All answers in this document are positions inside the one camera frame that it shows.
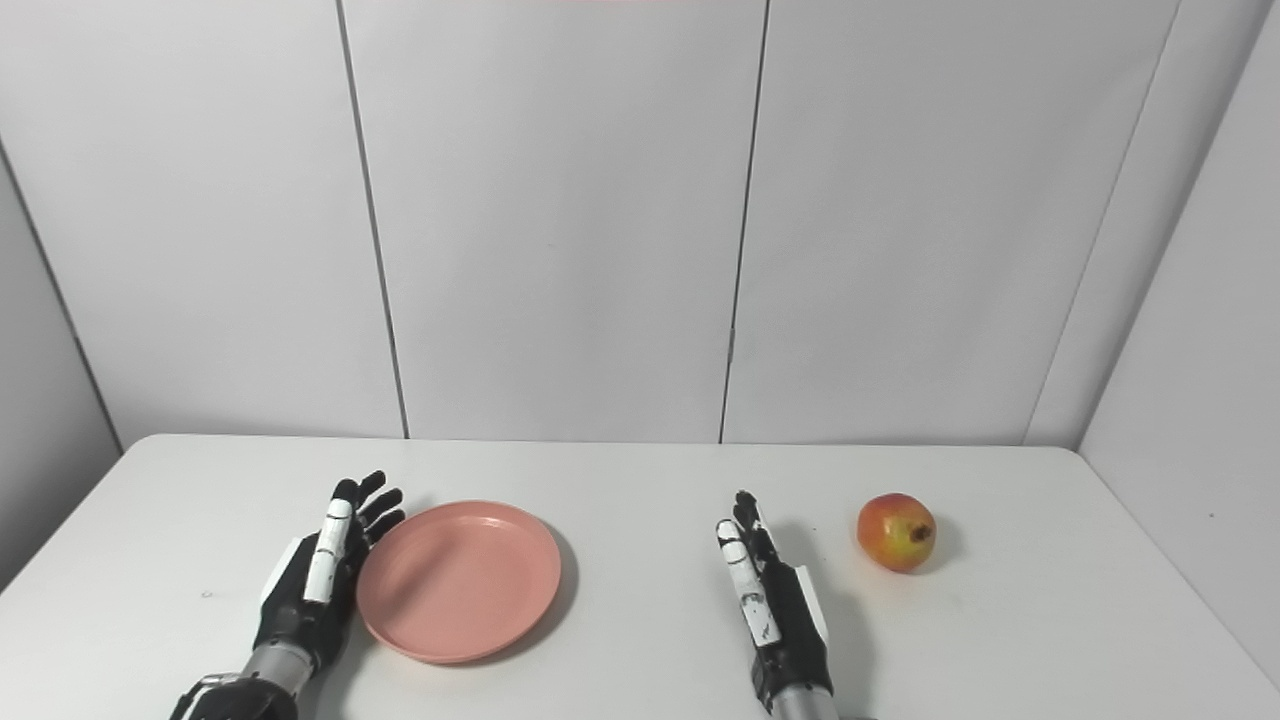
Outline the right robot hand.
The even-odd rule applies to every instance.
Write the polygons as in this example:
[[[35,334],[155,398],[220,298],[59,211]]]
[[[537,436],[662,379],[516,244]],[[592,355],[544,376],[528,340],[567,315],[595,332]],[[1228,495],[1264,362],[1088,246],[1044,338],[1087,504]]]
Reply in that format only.
[[[751,641],[751,688],[772,719],[837,719],[829,632],[810,573],[782,560],[755,496],[735,495],[716,525]]]

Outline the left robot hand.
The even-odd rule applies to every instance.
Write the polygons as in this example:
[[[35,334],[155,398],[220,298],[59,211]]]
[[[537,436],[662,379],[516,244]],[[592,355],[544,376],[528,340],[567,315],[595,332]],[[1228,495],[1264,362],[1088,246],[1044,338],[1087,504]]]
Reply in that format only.
[[[320,530],[285,555],[262,602],[256,655],[285,646],[300,652],[311,673],[337,661],[349,634],[360,574],[379,541],[406,519],[403,500],[383,470],[338,483]]]

